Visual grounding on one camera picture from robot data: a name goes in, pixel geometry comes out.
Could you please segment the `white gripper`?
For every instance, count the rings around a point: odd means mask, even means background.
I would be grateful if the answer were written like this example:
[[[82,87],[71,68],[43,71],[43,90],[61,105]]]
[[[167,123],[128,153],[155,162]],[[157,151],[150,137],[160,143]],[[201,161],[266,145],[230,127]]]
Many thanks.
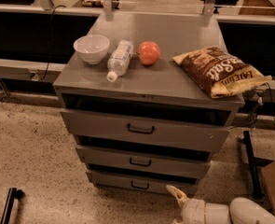
[[[167,185],[166,190],[176,199],[181,207],[184,222],[174,219],[172,224],[205,224],[205,202],[199,199],[189,199],[184,192],[175,186]]]

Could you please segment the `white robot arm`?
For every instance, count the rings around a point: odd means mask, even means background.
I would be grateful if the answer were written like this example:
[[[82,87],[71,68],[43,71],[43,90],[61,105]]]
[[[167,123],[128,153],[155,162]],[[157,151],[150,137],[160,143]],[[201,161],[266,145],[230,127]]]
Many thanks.
[[[167,191],[181,208],[181,222],[172,224],[275,224],[275,216],[259,204],[235,198],[230,205],[206,203],[204,200],[188,198],[175,186],[167,185]]]

